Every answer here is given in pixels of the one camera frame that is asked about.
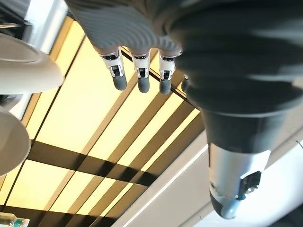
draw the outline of gray fingertip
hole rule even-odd
[[[186,79],[185,77],[183,77],[182,84],[181,84],[182,91],[186,92],[188,85],[189,85],[189,80]]]
[[[138,78],[138,87],[142,93],[148,92],[150,89],[150,77]]]
[[[120,76],[113,77],[113,82],[114,82],[115,87],[119,91],[123,91],[127,85],[125,74],[121,77]]]
[[[171,80],[164,79],[160,80],[160,92],[164,95],[167,95],[170,92]]]

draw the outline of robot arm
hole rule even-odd
[[[159,68],[160,68],[160,92],[167,95],[170,91],[171,77],[174,73],[176,56],[164,56],[160,53]]]
[[[100,56],[113,77],[115,87],[120,91],[124,90],[126,88],[126,77],[120,47],[114,52],[100,54]]]
[[[150,50],[141,51],[141,53],[132,54],[134,69],[138,76],[138,87],[142,93],[148,92],[150,89],[149,73],[150,73]]]

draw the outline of white lamp shade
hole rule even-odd
[[[62,83],[59,67],[47,54],[0,34],[0,94],[43,92]]]
[[[30,146],[22,123],[0,106],[0,176],[22,163],[29,154]]]

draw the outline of ribbed rubber covering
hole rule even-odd
[[[93,46],[104,49],[180,49],[168,36],[156,36],[152,23],[126,1],[66,0]]]
[[[302,101],[301,0],[146,0],[155,30],[182,45],[176,68],[195,105],[263,117]]]

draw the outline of robotic finger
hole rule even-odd
[[[189,85],[188,75],[184,74],[184,77],[182,79],[181,89],[183,92],[186,92],[186,88]]]
[[[167,95],[170,92],[171,77],[174,73],[175,59],[180,55],[178,52],[159,50],[160,92]]]
[[[102,53],[100,56],[110,71],[115,87],[120,91],[124,90],[127,82],[120,47],[114,52],[110,52],[108,54]]]
[[[146,93],[150,89],[150,50],[135,52],[130,49],[129,51],[132,54],[134,69],[138,76],[139,90]]]

